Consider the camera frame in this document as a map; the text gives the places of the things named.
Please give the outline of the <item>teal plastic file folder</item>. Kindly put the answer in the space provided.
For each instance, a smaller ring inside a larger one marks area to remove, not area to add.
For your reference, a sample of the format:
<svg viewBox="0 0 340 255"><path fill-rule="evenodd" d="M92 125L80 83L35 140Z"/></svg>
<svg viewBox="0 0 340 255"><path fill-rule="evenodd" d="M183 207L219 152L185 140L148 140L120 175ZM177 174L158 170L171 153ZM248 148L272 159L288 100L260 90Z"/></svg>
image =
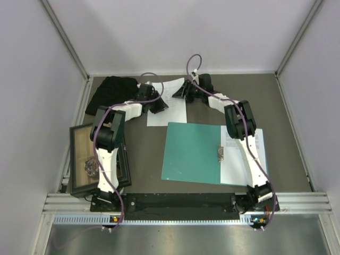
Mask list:
<svg viewBox="0 0 340 255"><path fill-rule="evenodd" d="M221 144L220 127L220 125L169 123L162 179L221 184L217 155L217 147Z"/></svg>

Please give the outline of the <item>metal folder clip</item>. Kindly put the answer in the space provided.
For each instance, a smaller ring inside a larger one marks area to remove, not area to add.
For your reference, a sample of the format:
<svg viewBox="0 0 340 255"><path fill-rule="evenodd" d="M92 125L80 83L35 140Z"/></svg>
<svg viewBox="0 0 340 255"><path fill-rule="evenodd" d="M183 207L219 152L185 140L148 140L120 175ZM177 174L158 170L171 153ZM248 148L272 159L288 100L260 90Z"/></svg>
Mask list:
<svg viewBox="0 0 340 255"><path fill-rule="evenodd" d="M219 144L217 147L218 162L221 163L224 160L224 147Z"/></svg>

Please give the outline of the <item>white printed paper sheet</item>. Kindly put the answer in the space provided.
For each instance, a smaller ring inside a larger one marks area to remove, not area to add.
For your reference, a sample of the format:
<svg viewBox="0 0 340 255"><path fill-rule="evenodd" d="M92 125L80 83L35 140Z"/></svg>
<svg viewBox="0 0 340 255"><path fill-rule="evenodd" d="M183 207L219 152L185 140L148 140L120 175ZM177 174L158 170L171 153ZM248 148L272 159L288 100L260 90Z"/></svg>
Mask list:
<svg viewBox="0 0 340 255"><path fill-rule="evenodd" d="M226 126L220 127L221 145L224 148L224 159L220 163L220 183L227 185L247 185L247 170L236 141L228 133ZM261 166L268 174L267 157L265 151L263 129L256 129L256 151L258 152Z"/></svg>

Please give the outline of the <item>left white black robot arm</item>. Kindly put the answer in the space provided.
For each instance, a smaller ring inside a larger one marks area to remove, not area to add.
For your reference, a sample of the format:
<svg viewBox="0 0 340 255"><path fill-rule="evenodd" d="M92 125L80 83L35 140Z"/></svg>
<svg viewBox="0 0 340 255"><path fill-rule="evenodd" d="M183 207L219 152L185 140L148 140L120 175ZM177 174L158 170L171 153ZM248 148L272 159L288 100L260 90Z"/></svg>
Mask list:
<svg viewBox="0 0 340 255"><path fill-rule="evenodd" d="M164 91L163 83L161 91L157 91L151 84L141 83L135 99L109 107L100 106L97 110L90 133L94 157L99 168L99 191L96 196L108 210L116 210L122 201L118 191L116 161L124 141L125 123L148 111L157 114L167 109L167 104L162 100Z"/></svg>

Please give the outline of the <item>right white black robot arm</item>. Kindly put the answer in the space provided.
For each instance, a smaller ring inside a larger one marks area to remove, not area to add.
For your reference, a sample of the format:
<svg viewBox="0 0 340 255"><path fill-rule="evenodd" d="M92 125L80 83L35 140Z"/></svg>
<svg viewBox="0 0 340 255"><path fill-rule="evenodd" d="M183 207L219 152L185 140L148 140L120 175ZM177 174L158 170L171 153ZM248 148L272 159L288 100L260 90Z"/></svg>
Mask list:
<svg viewBox="0 0 340 255"><path fill-rule="evenodd" d="M227 133L235 140L241 151L248 179L246 194L235 195L232 199L236 211L245 213L249 210L260 210L268 200L276 198L256 149L257 125L247 100L230 99L214 90L209 74L197 75L194 72L188 75L172 97L185 99L188 103L200 98L204 104L224 114Z"/></svg>

